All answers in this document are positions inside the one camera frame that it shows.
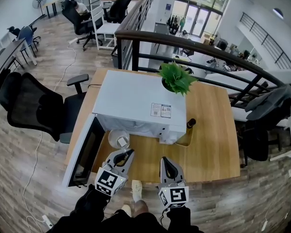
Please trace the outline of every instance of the green plant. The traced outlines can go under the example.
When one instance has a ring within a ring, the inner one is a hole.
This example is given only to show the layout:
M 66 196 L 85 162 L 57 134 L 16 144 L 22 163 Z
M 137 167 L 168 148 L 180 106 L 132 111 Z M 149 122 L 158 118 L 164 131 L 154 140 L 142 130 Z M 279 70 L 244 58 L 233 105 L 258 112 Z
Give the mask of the green plant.
M 163 63 L 161 64 L 162 69 L 159 75 L 162 76 L 163 82 L 165 82 L 165 87 L 167 90 L 174 91 L 175 93 L 180 92 L 182 95 L 187 94 L 190 91 L 189 86 L 192 82 L 197 79 L 190 76 L 187 71 L 184 71 L 180 65 L 175 62 L 171 64 Z

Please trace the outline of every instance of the plant pot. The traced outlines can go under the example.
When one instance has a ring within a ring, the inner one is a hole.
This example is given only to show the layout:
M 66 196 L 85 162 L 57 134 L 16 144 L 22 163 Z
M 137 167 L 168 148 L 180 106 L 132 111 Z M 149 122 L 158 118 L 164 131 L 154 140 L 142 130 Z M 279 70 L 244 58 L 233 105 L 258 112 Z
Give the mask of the plant pot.
M 165 79 L 162 79 L 162 84 L 163 84 L 163 86 L 165 87 L 166 90 L 174 92 L 172 87 L 165 82 Z

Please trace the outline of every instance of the white marker cube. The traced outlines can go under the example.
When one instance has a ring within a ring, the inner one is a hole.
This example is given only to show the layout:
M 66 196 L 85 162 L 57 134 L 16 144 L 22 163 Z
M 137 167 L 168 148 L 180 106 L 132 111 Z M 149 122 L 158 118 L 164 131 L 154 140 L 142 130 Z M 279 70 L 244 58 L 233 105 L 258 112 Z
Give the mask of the white marker cube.
M 182 207 L 189 201 L 189 187 L 163 187 L 159 196 L 165 209 Z
M 95 189 L 112 197 L 124 186 L 125 182 L 125 178 L 100 167 L 95 179 Z

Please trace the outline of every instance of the white sock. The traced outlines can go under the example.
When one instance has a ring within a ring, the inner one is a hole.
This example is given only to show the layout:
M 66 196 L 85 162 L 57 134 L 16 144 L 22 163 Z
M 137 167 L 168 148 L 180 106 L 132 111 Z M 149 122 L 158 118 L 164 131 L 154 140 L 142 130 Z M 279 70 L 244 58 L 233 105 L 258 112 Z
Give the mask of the white sock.
M 138 202 L 139 200 L 142 200 L 141 196 L 139 196 L 138 194 L 132 194 L 132 199 L 134 200 L 134 202 Z

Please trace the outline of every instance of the metal railing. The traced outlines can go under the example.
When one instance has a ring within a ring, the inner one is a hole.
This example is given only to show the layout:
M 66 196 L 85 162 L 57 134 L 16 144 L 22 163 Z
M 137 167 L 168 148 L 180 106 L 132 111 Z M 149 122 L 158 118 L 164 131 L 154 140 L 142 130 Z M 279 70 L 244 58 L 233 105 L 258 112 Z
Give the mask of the metal railing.
M 250 16 L 242 14 L 240 22 L 261 42 L 280 69 L 291 69 L 291 60 L 277 42 Z
M 130 13 L 121 23 L 118 30 L 115 32 L 118 46 L 119 69 L 127 69 L 127 66 L 131 60 L 133 71 L 159 72 L 159 70 L 157 69 L 139 66 L 139 58 L 146 58 L 152 60 L 159 60 L 165 63 L 176 62 L 181 65 L 199 68 L 212 73 L 218 73 L 223 76 L 227 76 L 229 78 L 242 82 L 242 84 L 244 84 L 242 87 L 244 88 L 239 88 L 229 85 L 227 83 L 220 83 L 217 81 L 204 78 L 198 78 L 198 80 L 203 83 L 209 83 L 212 85 L 236 91 L 236 94 L 229 95 L 229 98 L 231 106 L 238 108 L 244 108 L 246 105 L 245 103 L 248 102 L 248 98 L 250 99 L 256 98 L 259 96 L 259 94 L 271 91 L 271 88 L 267 88 L 261 85 L 261 83 L 264 81 L 262 79 L 268 81 L 268 83 L 271 84 L 273 87 L 279 87 L 284 85 L 283 82 L 281 82 L 279 79 L 272 76 L 268 72 L 264 71 L 262 68 L 246 60 L 243 60 L 237 56 L 229 54 L 225 51 L 218 50 L 213 46 L 201 44 L 198 42 L 194 42 L 191 40 L 187 40 L 172 35 L 141 31 L 140 29 L 142 23 L 146 19 L 146 15 L 151 6 L 152 1 L 153 0 L 139 0 L 139 2 L 130 11 Z M 256 76 L 253 80 L 248 80 L 237 75 L 234 75 L 231 72 L 224 72 L 222 70 L 214 69 L 193 62 L 182 61 L 180 59 L 172 59 L 165 56 L 140 53 L 141 42 L 157 43 L 161 45 L 173 46 L 177 48 L 192 50 L 195 52 L 206 54 L 227 61 L 236 66 L 242 67 L 243 69 L 256 74 Z

